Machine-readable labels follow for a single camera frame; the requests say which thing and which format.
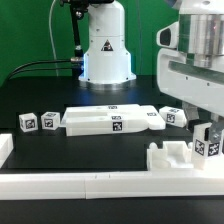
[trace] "white l-shaped block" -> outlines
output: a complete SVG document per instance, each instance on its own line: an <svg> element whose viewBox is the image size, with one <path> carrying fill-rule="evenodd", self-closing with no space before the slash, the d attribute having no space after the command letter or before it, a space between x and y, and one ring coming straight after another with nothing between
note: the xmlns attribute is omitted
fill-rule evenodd
<svg viewBox="0 0 224 224"><path fill-rule="evenodd" d="M12 138L0 140L4 163ZM224 195L224 156L223 169L200 170L191 153L192 144L164 142L163 149L150 145L145 172L1 174L0 200Z"/></svg>

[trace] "cube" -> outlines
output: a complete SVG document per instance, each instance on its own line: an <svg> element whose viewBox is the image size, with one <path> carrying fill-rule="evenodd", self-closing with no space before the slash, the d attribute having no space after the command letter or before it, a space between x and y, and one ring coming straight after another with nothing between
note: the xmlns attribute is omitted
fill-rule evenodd
<svg viewBox="0 0 224 224"><path fill-rule="evenodd" d="M60 113L46 112L41 116L42 128L56 130L60 125Z"/></svg>
<svg viewBox="0 0 224 224"><path fill-rule="evenodd" d="M33 113L19 115L19 122L23 132L38 130L37 117Z"/></svg>
<svg viewBox="0 0 224 224"><path fill-rule="evenodd" d="M159 110L159 114L167 124L181 128L187 124L187 119L182 109L163 107Z"/></svg>
<svg viewBox="0 0 224 224"><path fill-rule="evenodd" d="M192 162L195 168L205 169L219 163L223 156L223 142L211 143L205 140L206 129L211 127L211 123L196 125L194 127Z"/></svg>

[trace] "black tabletop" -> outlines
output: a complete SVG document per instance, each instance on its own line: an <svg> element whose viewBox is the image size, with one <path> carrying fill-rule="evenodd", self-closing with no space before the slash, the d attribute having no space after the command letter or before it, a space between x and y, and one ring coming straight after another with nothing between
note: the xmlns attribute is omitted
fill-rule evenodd
<svg viewBox="0 0 224 224"><path fill-rule="evenodd" d="M192 141L185 129L66 137L65 129L23 133L19 114L60 112L68 106L139 104L180 107L160 93L153 76L138 76L133 88L99 92L70 77L27 77L0 88L0 133L12 133L15 149L4 173L104 172L146 170L149 143ZM208 114L201 111L208 119ZM105 200L0 201L0 223L223 223L223 197L167 197Z"/></svg>

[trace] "white robot body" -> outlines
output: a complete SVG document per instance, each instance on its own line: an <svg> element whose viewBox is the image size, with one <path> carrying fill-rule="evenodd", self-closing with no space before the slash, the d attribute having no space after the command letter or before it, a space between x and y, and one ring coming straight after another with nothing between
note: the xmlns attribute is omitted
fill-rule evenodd
<svg viewBox="0 0 224 224"><path fill-rule="evenodd" d="M222 0L183 0L180 14L187 15L219 15L224 14Z"/></svg>
<svg viewBox="0 0 224 224"><path fill-rule="evenodd" d="M136 79L131 55L125 48L125 13L117 1L89 7L90 45L84 55L81 85L121 86Z"/></svg>

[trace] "green background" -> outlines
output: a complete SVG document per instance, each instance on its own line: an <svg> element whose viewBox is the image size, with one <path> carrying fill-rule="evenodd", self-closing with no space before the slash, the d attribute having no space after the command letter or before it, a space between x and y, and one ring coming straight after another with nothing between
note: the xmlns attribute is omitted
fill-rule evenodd
<svg viewBox="0 0 224 224"><path fill-rule="evenodd" d="M21 64L53 59L48 29L52 1L12 0L1 4L0 85L7 74ZM156 33L176 21L178 12L170 9L163 0L139 0L140 17L138 17L136 0L119 0L119 2L126 11L126 47L132 54L132 71L137 75L156 74L156 57L159 50L156 45ZM83 48L87 50L87 15L79 23L79 27ZM57 4L55 7L53 35L58 58L71 58L74 44L68 5L61 8ZM60 71L59 74L71 75L71 72ZM55 75L55 72L33 72L28 75Z"/></svg>

